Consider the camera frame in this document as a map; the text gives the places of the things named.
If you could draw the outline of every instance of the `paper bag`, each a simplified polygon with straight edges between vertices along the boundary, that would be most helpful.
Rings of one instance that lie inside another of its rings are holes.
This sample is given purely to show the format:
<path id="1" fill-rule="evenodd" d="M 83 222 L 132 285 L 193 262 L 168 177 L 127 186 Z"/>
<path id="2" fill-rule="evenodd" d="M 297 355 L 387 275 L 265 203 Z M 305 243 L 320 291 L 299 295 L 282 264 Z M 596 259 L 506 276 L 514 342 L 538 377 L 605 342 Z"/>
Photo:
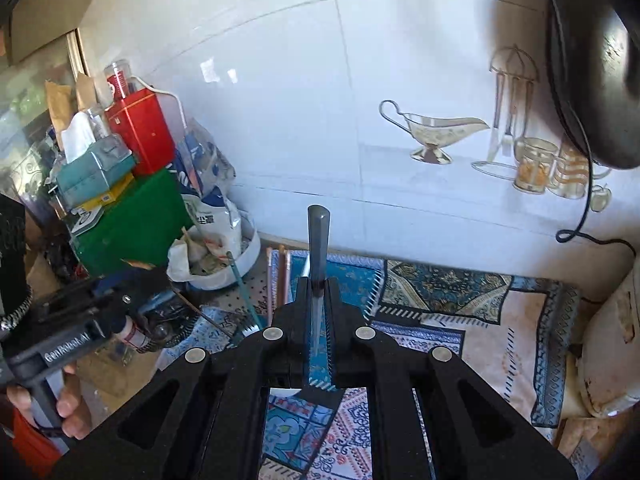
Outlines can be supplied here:
<path id="1" fill-rule="evenodd" d="M 84 112 L 98 104 L 95 97 L 94 78 L 82 72 L 78 72 L 76 80 L 76 97 L 78 98 L 78 111 Z"/>
<path id="2" fill-rule="evenodd" d="M 56 131 L 56 140 L 60 150 L 64 150 L 62 132 L 69 127 L 74 116 L 71 109 L 71 86 L 45 81 L 44 89 L 47 93 L 47 107 L 49 107 L 51 124 Z"/>

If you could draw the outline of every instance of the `floor mat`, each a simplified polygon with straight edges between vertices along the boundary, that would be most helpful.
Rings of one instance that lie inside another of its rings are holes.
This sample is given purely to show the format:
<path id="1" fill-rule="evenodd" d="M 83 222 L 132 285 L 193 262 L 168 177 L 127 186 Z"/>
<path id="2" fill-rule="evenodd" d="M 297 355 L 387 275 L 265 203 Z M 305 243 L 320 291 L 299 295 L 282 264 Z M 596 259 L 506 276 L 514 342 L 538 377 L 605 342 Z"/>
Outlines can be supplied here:
<path id="1" fill-rule="evenodd" d="M 443 327 L 406 327 L 377 322 L 376 330 L 388 333 L 398 344 L 428 352 L 446 346 L 460 355 L 464 332 Z M 368 480 L 372 478 L 369 405 L 364 388 L 346 390 L 327 436 L 322 442 L 307 480 Z"/>
<path id="2" fill-rule="evenodd" d="M 259 478 L 287 478 L 290 472 L 306 474 L 341 399 L 342 391 L 324 392 L 311 386 L 292 397 L 269 396 Z"/>

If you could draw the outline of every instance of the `finger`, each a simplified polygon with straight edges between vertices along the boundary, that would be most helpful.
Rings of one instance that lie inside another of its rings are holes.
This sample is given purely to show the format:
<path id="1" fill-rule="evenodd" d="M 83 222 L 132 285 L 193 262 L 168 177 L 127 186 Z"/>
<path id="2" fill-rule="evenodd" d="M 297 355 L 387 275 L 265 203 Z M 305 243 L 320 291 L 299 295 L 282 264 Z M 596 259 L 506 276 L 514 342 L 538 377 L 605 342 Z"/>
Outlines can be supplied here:
<path id="1" fill-rule="evenodd" d="M 76 371 L 78 370 L 78 364 L 76 364 L 76 362 L 69 363 L 68 365 L 65 365 L 65 367 L 62 369 L 68 374 L 75 375 Z"/>
<path id="2" fill-rule="evenodd" d="M 62 423 L 62 431 L 66 436 L 75 437 L 79 440 L 89 434 L 91 431 L 91 413 L 84 401 L 72 415 L 64 420 Z"/>
<path id="3" fill-rule="evenodd" d="M 65 377 L 65 387 L 60 391 L 56 408 L 62 418 L 70 416 L 80 406 L 82 393 L 80 391 L 80 379 L 75 375 Z"/>
<path id="4" fill-rule="evenodd" d="M 31 414 L 31 394 L 29 391 L 22 386 L 12 385 L 7 387 L 6 396 L 22 416 L 30 424 L 34 424 L 33 415 Z"/>

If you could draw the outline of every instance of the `plastic bag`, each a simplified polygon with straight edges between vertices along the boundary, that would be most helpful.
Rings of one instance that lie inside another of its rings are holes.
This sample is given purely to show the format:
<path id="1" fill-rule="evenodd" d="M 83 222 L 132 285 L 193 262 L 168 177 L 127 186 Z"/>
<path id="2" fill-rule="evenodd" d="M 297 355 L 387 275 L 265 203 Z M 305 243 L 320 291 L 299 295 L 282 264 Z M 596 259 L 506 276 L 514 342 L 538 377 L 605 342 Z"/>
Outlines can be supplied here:
<path id="1" fill-rule="evenodd" d="M 198 121 L 188 121 L 188 131 L 184 140 L 178 143 L 178 152 L 185 174 L 201 198 L 210 195 L 215 188 L 224 196 L 228 194 L 236 170 Z"/>
<path id="2" fill-rule="evenodd" d="M 209 132 L 190 120 L 169 171 L 178 181 L 184 206 L 207 246 L 216 256 L 241 253 L 241 218 L 226 193 L 236 176 Z"/>

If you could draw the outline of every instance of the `blue patterned rug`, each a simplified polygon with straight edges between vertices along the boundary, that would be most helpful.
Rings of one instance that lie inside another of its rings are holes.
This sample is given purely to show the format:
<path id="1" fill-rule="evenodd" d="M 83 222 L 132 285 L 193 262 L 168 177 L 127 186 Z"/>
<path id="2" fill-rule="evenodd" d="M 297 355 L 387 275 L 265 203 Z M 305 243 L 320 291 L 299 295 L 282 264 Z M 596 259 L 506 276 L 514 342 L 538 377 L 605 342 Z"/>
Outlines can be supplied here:
<path id="1" fill-rule="evenodd" d="M 274 251 L 272 259 L 274 292 L 277 254 Z M 289 301 L 294 299 L 306 251 L 291 254 Z M 327 274 L 338 278 L 342 300 L 358 306 L 377 330 L 423 352 L 447 346 L 480 375 L 491 370 L 485 380 L 541 433 L 558 426 L 566 354 L 579 302 L 572 286 L 342 254 L 328 256 Z M 234 317 L 224 312 L 207 312 L 233 323 Z M 191 346 L 220 351 L 225 344 L 218 331 L 198 323 L 192 338 L 172 349 L 171 357 Z M 325 353 L 311 360 L 311 368 L 310 382 L 331 389 Z M 371 479 L 366 390 L 309 390 L 328 397 L 305 397 L 305 390 L 288 399 L 270 397 L 258 478 Z"/>

